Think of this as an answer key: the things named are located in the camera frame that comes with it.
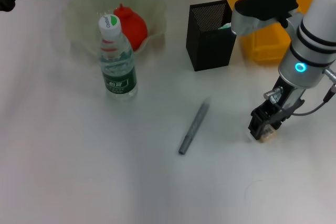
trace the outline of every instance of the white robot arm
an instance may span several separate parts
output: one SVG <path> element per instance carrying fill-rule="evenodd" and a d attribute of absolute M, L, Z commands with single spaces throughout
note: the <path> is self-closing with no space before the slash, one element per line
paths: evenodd
<path fill-rule="evenodd" d="M 328 102 L 336 92 L 336 75 L 329 68 L 336 60 L 336 0 L 313 0 L 303 16 L 296 0 L 239 0 L 232 14 L 232 31 L 246 35 L 280 22 L 291 38 L 279 65 L 279 79 L 264 94 L 266 101 L 251 113 L 250 132 L 260 139 L 264 127 L 276 130 L 291 115 L 308 115 Z M 333 82 L 323 102 L 313 111 L 296 114 L 306 89 L 315 87 L 323 75 Z"/>

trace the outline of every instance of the pen holder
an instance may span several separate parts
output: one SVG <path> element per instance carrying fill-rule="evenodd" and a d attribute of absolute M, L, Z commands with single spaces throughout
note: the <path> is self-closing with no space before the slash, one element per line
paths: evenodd
<path fill-rule="evenodd" d="M 231 27 L 232 10 L 227 0 L 191 5 L 186 49 L 195 71 L 227 66 L 236 35 Z"/>

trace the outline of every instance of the white bottle cap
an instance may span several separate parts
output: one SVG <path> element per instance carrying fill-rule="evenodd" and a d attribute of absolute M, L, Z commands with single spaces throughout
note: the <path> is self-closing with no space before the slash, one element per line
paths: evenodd
<path fill-rule="evenodd" d="M 106 14 L 99 21 L 99 30 L 103 39 L 113 41 L 121 33 L 120 19 L 116 15 Z"/>

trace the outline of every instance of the table surface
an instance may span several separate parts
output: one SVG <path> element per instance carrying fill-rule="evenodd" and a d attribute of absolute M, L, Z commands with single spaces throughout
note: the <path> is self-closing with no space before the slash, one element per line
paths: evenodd
<path fill-rule="evenodd" d="M 3 224 L 335 223 L 336 99 L 291 118 L 270 142 L 248 136 L 277 68 L 245 60 L 194 72 L 190 4 L 165 0 L 165 39 L 136 58 L 139 91 L 107 97 L 97 65 L 64 37 L 69 0 L 17 0 L 0 13 L 0 222 Z M 323 78 L 300 112 L 319 104 Z M 200 104 L 212 104 L 185 156 Z"/>

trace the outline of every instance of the gray marker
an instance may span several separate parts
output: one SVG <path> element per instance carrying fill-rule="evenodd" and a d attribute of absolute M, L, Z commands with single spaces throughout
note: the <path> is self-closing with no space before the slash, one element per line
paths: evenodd
<path fill-rule="evenodd" d="M 200 109 L 198 110 L 193 123 L 191 124 L 188 133 L 184 137 L 184 140 L 181 144 L 181 147 L 179 149 L 179 153 L 181 155 L 184 155 L 187 152 L 187 149 L 189 148 L 189 145 L 191 144 L 192 140 L 194 139 L 196 132 L 201 125 L 205 114 L 207 113 L 210 106 L 210 98 L 205 99 L 205 101 L 202 103 Z"/>

